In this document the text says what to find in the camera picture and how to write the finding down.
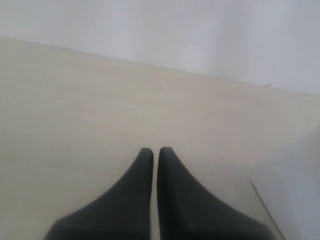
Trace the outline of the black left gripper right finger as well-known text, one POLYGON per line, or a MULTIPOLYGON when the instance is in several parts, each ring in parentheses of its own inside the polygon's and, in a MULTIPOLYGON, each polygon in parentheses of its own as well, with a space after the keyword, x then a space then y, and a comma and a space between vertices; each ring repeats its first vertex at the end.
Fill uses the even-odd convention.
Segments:
POLYGON ((236 184, 224 196, 207 189, 171 147, 158 155, 157 210, 162 240, 282 240, 254 192, 236 184))

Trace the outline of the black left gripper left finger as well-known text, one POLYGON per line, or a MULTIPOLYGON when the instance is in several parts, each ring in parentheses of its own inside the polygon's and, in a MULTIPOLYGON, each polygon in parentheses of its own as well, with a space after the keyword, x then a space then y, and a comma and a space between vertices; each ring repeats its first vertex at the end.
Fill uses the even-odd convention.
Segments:
POLYGON ((154 155, 141 148, 129 169, 103 195, 58 219, 46 240, 149 240, 154 155))

